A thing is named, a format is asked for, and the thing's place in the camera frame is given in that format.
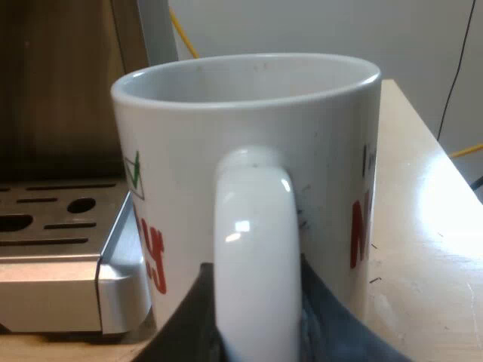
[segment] mug handle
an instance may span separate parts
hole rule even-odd
[[[301,282],[291,179],[270,149],[218,165],[214,210],[217,327],[230,362],[293,362],[300,353]]]

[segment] red lettering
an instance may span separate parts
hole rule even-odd
[[[148,274],[149,279],[153,280],[156,289],[161,294],[166,294],[166,280],[165,280],[165,270],[163,269],[163,252],[165,251],[165,246],[163,244],[163,237],[159,230],[156,230],[153,227],[149,228],[151,238],[149,238],[148,232],[148,225],[146,221],[141,218],[141,226],[142,231],[139,225],[139,219],[136,215],[136,223],[137,229],[139,230],[140,235],[144,236],[144,242],[146,243],[146,249],[149,252],[149,255],[155,261],[155,268],[152,268],[149,264],[147,258],[145,259],[146,262],[146,272]]]
[[[352,230],[350,235],[350,268],[357,265],[357,249],[360,249],[361,260],[364,259],[365,242],[368,233],[369,211],[371,210],[372,192],[367,190],[364,197],[364,216],[361,204],[357,200],[352,205]]]

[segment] wooden countertop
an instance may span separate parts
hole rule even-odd
[[[483,359],[483,206],[394,81],[384,81],[368,326],[418,361]],[[0,334],[1,361],[131,360],[119,339]]]

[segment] white wall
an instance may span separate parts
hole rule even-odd
[[[171,0],[202,57],[301,51],[375,62],[394,78],[436,134],[472,0]],[[180,59],[189,57],[177,39]],[[483,4],[477,1],[462,72],[441,144],[452,152],[483,143]],[[457,161],[469,182],[483,152]],[[483,200],[483,188],[479,190]]]

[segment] espresso machine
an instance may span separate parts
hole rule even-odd
[[[123,333],[149,290],[109,88],[177,59],[166,0],[0,4],[0,328]]]

